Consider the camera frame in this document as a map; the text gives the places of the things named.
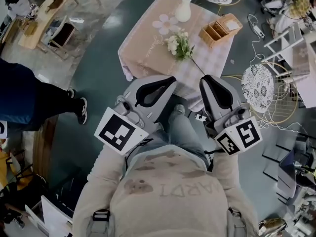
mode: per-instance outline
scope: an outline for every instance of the pink tablecloth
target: pink tablecloth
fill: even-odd
[[[189,109],[197,112],[204,106],[199,90],[199,80],[203,73],[191,60],[176,61],[163,40],[172,35],[173,25],[184,28],[189,33],[189,45],[195,46],[193,58],[196,63],[205,74],[220,77],[233,38],[209,49],[198,34],[203,26],[219,16],[191,3],[190,20],[177,22],[174,11],[180,3],[181,0],[155,0],[122,43],[118,56],[128,81],[132,81],[134,76],[175,76],[178,84],[174,93],[187,99]]]

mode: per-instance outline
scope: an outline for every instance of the shoe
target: shoe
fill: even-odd
[[[164,131],[163,125],[160,122],[156,122],[155,124],[157,125],[156,131],[159,131],[159,130]]]
[[[173,112],[169,116],[168,123],[171,124],[176,116],[184,115],[184,112],[185,112],[185,108],[183,105],[176,105],[173,109]]]
[[[68,96],[70,96],[71,98],[74,98],[76,95],[76,91],[74,89],[69,89],[67,90]]]
[[[176,105],[173,109],[174,112],[180,112],[182,115],[185,114],[185,108],[183,105]]]
[[[82,97],[81,99],[84,101],[84,105],[82,108],[82,112],[80,114],[77,114],[77,117],[78,117],[79,124],[85,124],[88,118],[88,113],[87,113],[88,102],[84,97]]]

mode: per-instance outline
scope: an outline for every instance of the gray floor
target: gray floor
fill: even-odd
[[[94,131],[105,109],[108,106],[112,107],[116,97],[123,93],[129,85],[120,67],[118,48],[153,1],[124,0],[107,19],[103,29],[98,32],[87,48],[71,85],[80,95],[88,99],[89,119],[85,126],[80,126],[75,116],[60,115],[51,160],[50,184],[52,186],[78,168],[84,173],[88,173],[93,166],[103,146],[93,136]],[[196,3],[215,13],[218,11],[217,5],[207,1],[197,0]],[[265,22],[267,15],[261,14],[260,4],[257,0],[242,0],[235,6],[225,6],[221,10],[221,13],[228,12],[233,13],[241,21],[243,29],[234,38],[223,75],[240,75],[249,67],[249,61],[254,56],[251,41],[256,39],[248,25],[247,14],[255,14],[258,17],[259,26]],[[271,39],[271,33],[266,24],[263,24],[262,27],[266,34],[264,42],[267,42]],[[255,47],[258,53],[269,53],[263,48],[263,43],[257,43]],[[228,80],[238,90],[241,90],[238,81]],[[185,104],[184,99],[172,97],[166,106],[163,117],[178,102]],[[212,143],[207,139],[202,123],[196,121],[194,115],[190,116],[190,120],[204,148],[210,150]],[[308,132],[312,135],[312,120],[315,120],[312,111],[299,109],[294,117],[283,126],[297,121],[302,124],[307,123],[305,125],[308,126]],[[282,157],[284,152],[278,150],[275,144],[290,148],[296,136],[293,132],[280,131],[277,128],[262,129],[262,134],[264,141],[239,157],[241,186],[255,205],[259,219],[268,217],[282,207],[282,203],[278,201],[276,195],[276,182],[262,174],[262,171],[267,168],[268,173],[276,176],[277,166],[267,162],[261,157],[261,154],[265,152],[275,158]]]

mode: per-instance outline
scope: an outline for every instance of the floor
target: floor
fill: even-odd
[[[105,109],[113,106],[116,97],[123,93],[129,85],[120,67],[118,48],[153,1],[123,0],[113,10],[103,28],[97,32],[86,48],[71,80],[71,86],[78,91],[79,95],[88,99],[88,122],[85,126],[80,126],[74,115],[60,115],[52,149],[49,179],[51,186],[55,186],[78,169],[86,175],[93,166],[103,146],[93,136],[94,131]],[[215,4],[204,0],[193,1],[215,13],[218,11],[218,6]],[[234,38],[223,75],[240,75],[249,67],[249,61],[254,56],[251,41],[256,40],[255,35],[250,31],[247,14],[251,13],[258,17],[258,25],[264,29],[266,34],[264,42],[271,40],[271,33],[264,24],[267,15],[261,14],[260,4],[257,0],[242,0],[235,6],[225,6],[221,9],[221,13],[228,12],[233,13],[241,21],[243,29]],[[263,43],[255,43],[255,48],[257,53],[269,54],[264,49]],[[228,81],[241,92],[240,83],[237,80],[228,79]],[[173,96],[161,116],[162,121],[176,103],[186,104],[184,99]],[[310,135],[315,135],[313,132],[315,118],[316,114],[312,110],[299,109],[290,120],[282,125],[286,127],[292,122],[300,122]],[[195,120],[194,115],[190,116],[190,121],[204,148],[211,150],[212,143],[207,139],[202,123]],[[296,124],[291,128],[300,129]],[[277,166],[267,162],[261,155],[264,153],[274,158],[281,158],[284,152],[276,148],[275,144],[291,148],[296,133],[270,127],[262,129],[262,135],[264,141],[261,144],[239,156],[241,187],[253,202],[260,220],[280,211],[283,207],[283,204],[277,199],[276,182],[262,174],[262,171],[266,169],[266,172],[276,176]]]
[[[67,58],[63,60],[51,52],[45,54],[39,49],[23,48],[18,44],[22,33],[18,33],[12,43],[5,45],[1,58],[7,62],[20,63],[30,68],[41,81],[67,89],[87,46],[102,28],[106,18],[122,0],[100,0],[102,7],[98,6],[96,0],[77,1],[79,2],[78,6],[74,0],[68,0],[55,18],[59,20],[67,15],[79,30],[65,46],[65,49],[74,54],[76,58],[72,56],[67,58],[67,54],[57,51]],[[33,132],[25,133],[25,157],[28,163],[33,162],[33,139]]]

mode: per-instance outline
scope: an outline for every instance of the white cable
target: white cable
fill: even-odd
[[[252,22],[252,21],[250,20],[249,16],[253,17],[253,18],[256,20],[256,22]],[[259,60],[263,60],[263,59],[265,59],[266,57],[265,57],[265,55],[264,55],[263,53],[258,53],[258,54],[257,54],[256,49],[255,49],[255,47],[254,47],[254,45],[253,45],[254,43],[259,43],[259,42],[261,41],[260,36],[259,36],[259,35],[256,33],[256,31],[254,30],[254,27],[256,26],[256,24],[259,23],[258,19],[257,19],[254,15],[248,14],[247,20],[248,20],[248,22],[250,23],[250,25],[252,26],[252,31],[253,31],[253,32],[256,34],[256,36],[259,38],[258,41],[253,40],[253,41],[251,42],[253,51],[254,51],[254,53],[255,53],[255,56],[254,56],[253,59],[249,62],[249,65],[251,66],[251,62],[253,62],[256,58],[258,58]]]
[[[283,100],[283,99],[288,95],[288,93],[289,93],[289,88],[286,89],[286,95],[285,95],[284,97],[282,96],[283,98],[279,98],[279,97],[278,97],[278,98],[276,99],[275,109],[274,109],[272,115],[270,114],[270,110],[268,109],[268,114],[269,114],[269,116],[270,116],[270,121],[274,122],[274,121],[273,121],[273,115],[274,115],[274,113],[276,112],[276,106],[277,106],[278,100]],[[288,129],[290,126],[292,126],[292,125],[294,125],[294,124],[298,124],[298,125],[303,129],[303,131],[305,132],[305,134],[308,135],[306,129],[305,129],[299,122],[293,122],[292,124],[290,124],[290,125],[288,125],[287,127],[284,128],[284,127],[282,127],[282,126],[279,126],[278,124],[272,124],[272,123],[265,122],[264,120],[262,120],[263,117],[264,117],[266,120],[268,120],[268,119],[266,118],[266,113],[263,113],[263,114],[262,114],[262,117],[261,117],[261,120],[257,121],[257,122],[260,122],[260,124],[259,124],[259,128],[260,128],[260,129],[262,129],[262,128],[268,129],[268,128],[269,128],[269,125],[271,125],[271,126],[273,126],[273,127],[277,127],[277,128],[280,129],[281,131],[290,131],[290,132],[297,132],[297,133],[299,133],[300,131]]]

